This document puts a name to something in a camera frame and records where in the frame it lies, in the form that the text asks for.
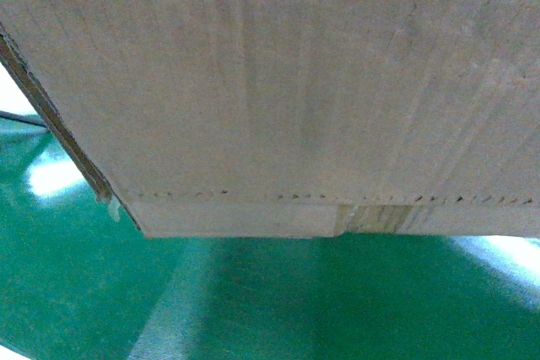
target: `beige cardboard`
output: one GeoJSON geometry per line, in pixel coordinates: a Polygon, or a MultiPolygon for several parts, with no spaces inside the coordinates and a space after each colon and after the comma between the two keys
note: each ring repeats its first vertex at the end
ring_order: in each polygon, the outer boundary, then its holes
{"type": "Polygon", "coordinates": [[[540,236],[539,0],[0,5],[149,236],[540,236]]]}

